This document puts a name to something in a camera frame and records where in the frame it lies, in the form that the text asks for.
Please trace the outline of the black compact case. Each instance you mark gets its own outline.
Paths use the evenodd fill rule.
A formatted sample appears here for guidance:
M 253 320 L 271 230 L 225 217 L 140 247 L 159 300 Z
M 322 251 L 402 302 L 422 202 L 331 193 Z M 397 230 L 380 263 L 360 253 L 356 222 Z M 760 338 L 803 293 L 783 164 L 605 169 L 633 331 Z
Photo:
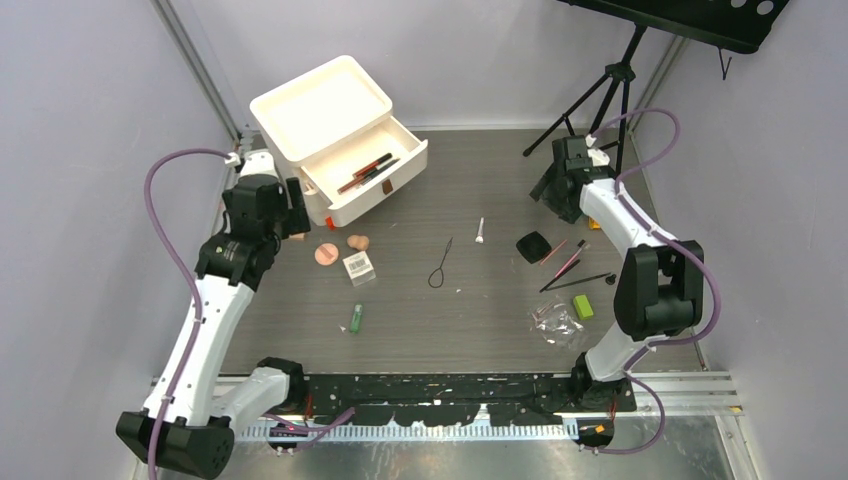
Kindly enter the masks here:
M 532 231 L 516 242 L 516 249 L 526 262 L 536 264 L 551 252 L 552 247 L 539 231 Z

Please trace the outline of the white drawer organizer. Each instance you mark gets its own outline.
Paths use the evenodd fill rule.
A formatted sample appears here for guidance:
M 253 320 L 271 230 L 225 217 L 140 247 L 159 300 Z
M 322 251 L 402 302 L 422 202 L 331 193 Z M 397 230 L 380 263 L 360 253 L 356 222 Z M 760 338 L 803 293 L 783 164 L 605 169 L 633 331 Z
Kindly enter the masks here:
M 338 56 L 249 104 L 278 170 L 299 179 L 310 220 L 337 227 L 396 194 L 428 163 L 428 143 L 393 114 L 393 102 L 350 55 Z M 390 152 L 399 161 L 339 195 L 353 174 Z

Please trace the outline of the dark green makeup stick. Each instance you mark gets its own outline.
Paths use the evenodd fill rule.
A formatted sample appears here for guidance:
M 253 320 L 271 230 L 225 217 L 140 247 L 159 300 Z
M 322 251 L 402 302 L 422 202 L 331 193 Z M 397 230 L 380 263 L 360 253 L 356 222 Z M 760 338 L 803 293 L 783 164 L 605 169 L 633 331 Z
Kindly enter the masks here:
M 378 165 L 375 169 L 373 169 L 372 171 L 370 171 L 369 173 L 367 173 L 367 174 L 364 176 L 363 180 L 360 182 L 360 185 L 361 185 L 361 186 L 364 186 L 364 185 L 366 185 L 367 183 L 369 183 L 370 181 L 374 180 L 374 179 L 375 179 L 378 175 L 380 175 L 381 173 L 383 173 L 383 172 L 384 172 L 386 169 L 388 169 L 389 167 L 391 167 L 391 166 L 393 166 L 394 164 L 396 164 L 398 161 L 399 161 L 399 159 L 398 159 L 398 158 L 395 158 L 395 159 L 391 159 L 391 160 L 388 160 L 388 161 L 386 161 L 386 162 L 381 163 L 381 164 L 380 164 L 380 165 Z

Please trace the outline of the green lip balm tube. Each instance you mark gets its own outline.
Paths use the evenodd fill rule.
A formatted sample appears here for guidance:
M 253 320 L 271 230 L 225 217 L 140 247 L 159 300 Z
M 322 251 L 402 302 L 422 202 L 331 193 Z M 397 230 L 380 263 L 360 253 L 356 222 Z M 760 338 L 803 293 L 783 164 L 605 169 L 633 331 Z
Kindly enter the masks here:
M 349 325 L 349 331 L 351 333 L 358 333 L 360 331 L 363 312 L 364 312 L 364 306 L 361 303 L 357 303 L 353 308 L 351 321 L 350 321 L 350 325 Z

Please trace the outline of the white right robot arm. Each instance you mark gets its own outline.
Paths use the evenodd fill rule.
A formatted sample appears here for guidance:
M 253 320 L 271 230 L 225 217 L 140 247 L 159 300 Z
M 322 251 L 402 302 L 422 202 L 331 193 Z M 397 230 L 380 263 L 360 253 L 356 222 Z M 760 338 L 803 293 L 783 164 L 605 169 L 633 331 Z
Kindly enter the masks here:
M 609 156 L 589 136 L 553 141 L 553 160 L 531 191 L 560 219 L 595 220 L 622 256 L 613 300 L 614 324 L 582 353 L 568 395 L 596 410 L 617 392 L 655 343 L 697 325 L 703 311 L 704 259 L 695 241 L 678 242 L 633 200 L 615 178 Z

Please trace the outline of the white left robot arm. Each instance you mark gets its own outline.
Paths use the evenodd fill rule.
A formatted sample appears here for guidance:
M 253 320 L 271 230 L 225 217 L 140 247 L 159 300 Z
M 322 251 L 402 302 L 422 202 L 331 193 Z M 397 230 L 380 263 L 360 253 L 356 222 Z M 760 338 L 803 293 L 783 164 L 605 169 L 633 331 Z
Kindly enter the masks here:
M 246 380 L 213 396 L 236 326 L 281 243 L 310 229 L 298 179 L 248 174 L 222 194 L 225 227 L 199 250 L 191 301 L 174 350 L 138 411 L 120 415 L 116 434 L 148 467 L 215 479 L 237 435 L 277 408 L 298 412 L 308 397 L 301 364 L 266 357 Z

